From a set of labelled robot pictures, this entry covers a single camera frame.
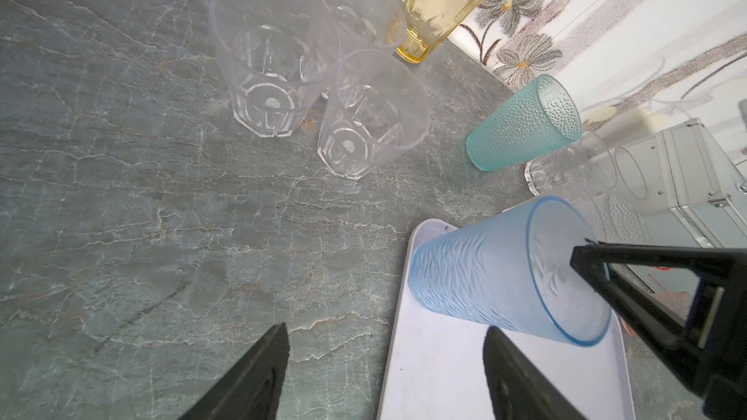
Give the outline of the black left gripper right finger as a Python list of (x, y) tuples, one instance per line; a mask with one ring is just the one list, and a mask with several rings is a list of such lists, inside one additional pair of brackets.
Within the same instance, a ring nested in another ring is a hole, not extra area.
[(496, 419), (584, 419), (498, 327), (486, 332), (482, 361)]

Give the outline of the lilac plastic tray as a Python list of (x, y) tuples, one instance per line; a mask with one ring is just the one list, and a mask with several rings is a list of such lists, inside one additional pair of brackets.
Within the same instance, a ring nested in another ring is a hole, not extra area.
[(434, 313), (401, 286), (380, 419), (632, 419), (622, 329), (593, 347)]

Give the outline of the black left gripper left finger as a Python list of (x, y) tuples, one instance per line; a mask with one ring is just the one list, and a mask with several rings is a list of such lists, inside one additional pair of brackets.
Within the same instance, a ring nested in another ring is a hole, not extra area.
[(289, 354), (286, 325), (271, 327), (180, 419), (276, 418)]

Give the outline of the teal dotted plastic tumbler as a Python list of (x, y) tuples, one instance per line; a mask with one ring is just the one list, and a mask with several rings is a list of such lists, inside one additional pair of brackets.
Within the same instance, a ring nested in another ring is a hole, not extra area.
[(475, 167), (490, 172), (556, 151), (581, 136), (572, 97), (558, 80), (543, 74), (475, 128), (466, 151)]

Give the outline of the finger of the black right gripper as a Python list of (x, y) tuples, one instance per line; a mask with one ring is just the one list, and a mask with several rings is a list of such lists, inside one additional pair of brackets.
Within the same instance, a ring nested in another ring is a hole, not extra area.
[[(589, 242), (570, 264), (673, 375), (710, 419), (746, 416), (746, 251)], [(698, 278), (676, 305), (633, 284), (616, 266), (688, 270)]]

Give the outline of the blue frosted plastic tumbler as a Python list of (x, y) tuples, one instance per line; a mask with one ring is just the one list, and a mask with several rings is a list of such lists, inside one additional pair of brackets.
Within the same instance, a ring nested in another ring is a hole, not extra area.
[(575, 247), (595, 239), (571, 203), (534, 198), (418, 246), (408, 284), (417, 302), (435, 313), (594, 346), (612, 310), (570, 262)]

